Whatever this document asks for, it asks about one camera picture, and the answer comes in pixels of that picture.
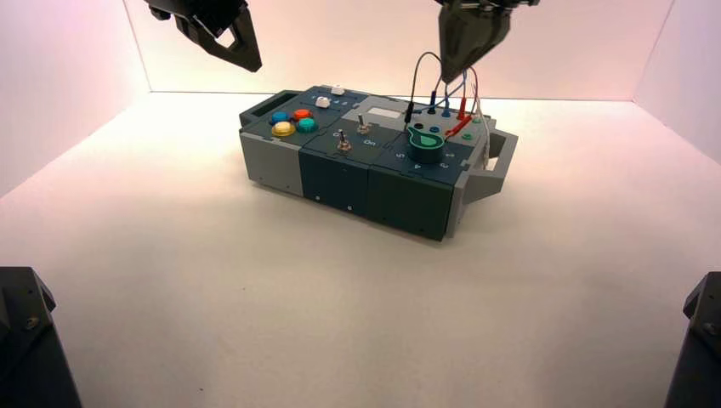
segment red button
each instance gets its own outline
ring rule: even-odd
[[[296,122],[298,122],[301,119],[304,119],[306,117],[313,117],[313,114],[310,113],[310,110],[298,109],[295,112],[293,112],[293,119],[295,119]]]

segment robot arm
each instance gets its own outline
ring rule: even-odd
[[[258,42],[245,0],[145,0],[159,20],[175,16],[175,25],[209,54],[251,72],[260,69]],[[216,39],[230,30],[235,41],[225,47]]]
[[[175,16],[178,29],[209,54],[249,71],[262,62],[246,0],[145,0],[159,20]],[[435,0],[443,7],[440,30],[441,76],[456,79],[508,34],[513,10],[537,5],[540,0]],[[216,42],[225,30],[235,41],[224,47]]]

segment yellow button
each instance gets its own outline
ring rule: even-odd
[[[290,122],[278,122],[273,126],[271,132],[279,138],[285,138],[295,133],[295,127]]]

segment blue wire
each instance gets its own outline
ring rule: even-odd
[[[463,88],[463,85],[465,85],[465,83],[466,83],[466,77],[467,77],[467,71],[464,71],[463,72],[463,81],[460,84],[458,84],[456,89],[453,89],[453,91],[451,91],[451,93],[448,93],[448,84],[446,84],[446,96],[443,99],[441,99],[437,104],[435,104],[433,106],[426,106],[425,108],[422,108],[422,109],[415,109],[413,111],[413,113],[414,114],[422,113],[425,110],[427,111],[428,109],[439,107],[441,104],[446,102],[451,96],[453,96],[456,92],[460,91],[461,88]]]

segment white wall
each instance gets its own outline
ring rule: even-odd
[[[672,0],[542,0],[520,7],[478,68],[490,97],[630,100]],[[264,67],[205,54],[143,0],[125,0],[155,91],[276,92],[342,83],[408,95],[418,55],[438,49],[432,0],[251,0]],[[421,94],[437,78],[424,65]]]
[[[721,163],[721,3],[676,0],[636,102]]]
[[[0,2],[0,196],[148,92],[122,0]]]

